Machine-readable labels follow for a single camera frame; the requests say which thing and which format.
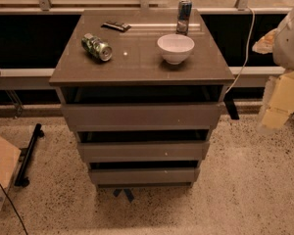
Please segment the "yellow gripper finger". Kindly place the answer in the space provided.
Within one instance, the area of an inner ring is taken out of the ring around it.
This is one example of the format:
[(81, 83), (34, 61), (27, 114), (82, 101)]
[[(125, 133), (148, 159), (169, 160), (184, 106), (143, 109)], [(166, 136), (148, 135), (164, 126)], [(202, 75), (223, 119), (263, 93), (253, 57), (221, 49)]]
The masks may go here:
[(257, 131), (272, 134), (294, 113), (294, 71), (271, 76), (266, 83), (263, 104), (258, 114)]
[(252, 51), (258, 54), (269, 54), (273, 51), (273, 44), (276, 35), (276, 29), (272, 29), (262, 36), (252, 47)]

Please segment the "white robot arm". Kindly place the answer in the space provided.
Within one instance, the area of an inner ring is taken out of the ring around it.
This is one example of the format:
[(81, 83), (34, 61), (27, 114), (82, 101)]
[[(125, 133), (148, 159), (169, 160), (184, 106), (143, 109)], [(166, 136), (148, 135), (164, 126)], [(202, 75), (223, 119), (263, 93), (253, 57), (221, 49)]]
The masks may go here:
[(272, 53), (284, 74), (271, 76), (266, 83), (257, 130), (272, 134), (294, 113), (294, 7), (278, 27), (261, 37), (252, 47), (259, 54)]

